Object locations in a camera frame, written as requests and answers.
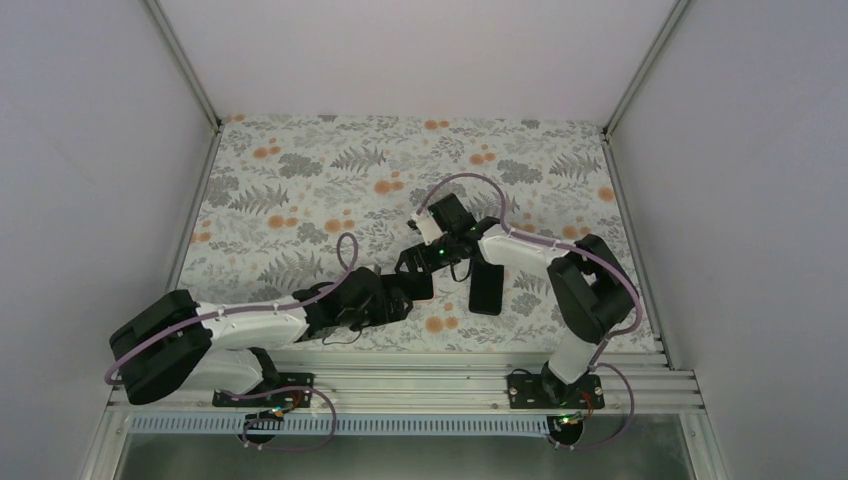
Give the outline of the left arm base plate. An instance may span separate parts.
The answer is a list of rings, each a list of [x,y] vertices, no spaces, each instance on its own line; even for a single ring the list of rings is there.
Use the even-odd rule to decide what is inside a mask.
[[[314,383],[315,375],[312,373],[284,372],[279,374],[278,380],[263,380],[247,393],[250,399],[238,399],[216,391],[212,405],[217,408],[246,409],[245,422],[255,419],[281,420],[293,410],[311,406],[310,387]]]

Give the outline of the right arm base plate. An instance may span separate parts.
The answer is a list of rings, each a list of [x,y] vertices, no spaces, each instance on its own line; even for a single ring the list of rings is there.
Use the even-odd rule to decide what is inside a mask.
[[[511,409],[603,409],[605,399],[598,375],[584,373],[573,383],[556,377],[547,365],[539,373],[515,369],[506,376]]]

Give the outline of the black phone case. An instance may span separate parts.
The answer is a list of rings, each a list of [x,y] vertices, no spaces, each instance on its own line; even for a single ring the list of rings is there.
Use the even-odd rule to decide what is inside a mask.
[[[474,259],[470,265],[468,309],[472,313],[498,316],[503,307],[505,269],[502,265]]]

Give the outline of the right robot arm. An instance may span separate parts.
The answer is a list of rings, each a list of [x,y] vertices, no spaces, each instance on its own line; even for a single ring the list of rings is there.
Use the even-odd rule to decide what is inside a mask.
[[[566,326],[540,371],[543,397],[552,406],[565,407],[578,397],[614,327],[638,305],[632,282],[596,235],[574,245],[543,239],[495,217],[476,219],[454,194],[414,213],[408,224],[423,241],[406,250],[398,265],[431,274],[468,261],[473,313],[501,313],[506,269],[548,280]]]

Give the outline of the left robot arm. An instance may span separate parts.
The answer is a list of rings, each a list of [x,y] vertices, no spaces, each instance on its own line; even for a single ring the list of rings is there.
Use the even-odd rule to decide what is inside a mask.
[[[260,303],[201,303],[189,291],[175,290],[112,334],[115,361],[105,381],[122,387],[133,405],[184,390],[263,405],[283,384],[271,352],[402,321],[414,301],[431,292],[427,277],[367,267]]]

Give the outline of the teal-edged black smartphone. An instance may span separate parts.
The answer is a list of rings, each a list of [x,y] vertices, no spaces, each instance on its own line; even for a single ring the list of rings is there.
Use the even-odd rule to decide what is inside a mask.
[[[389,288],[398,288],[413,302],[430,301],[434,298],[432,276],[420,272],[400,272],[382,276]]]

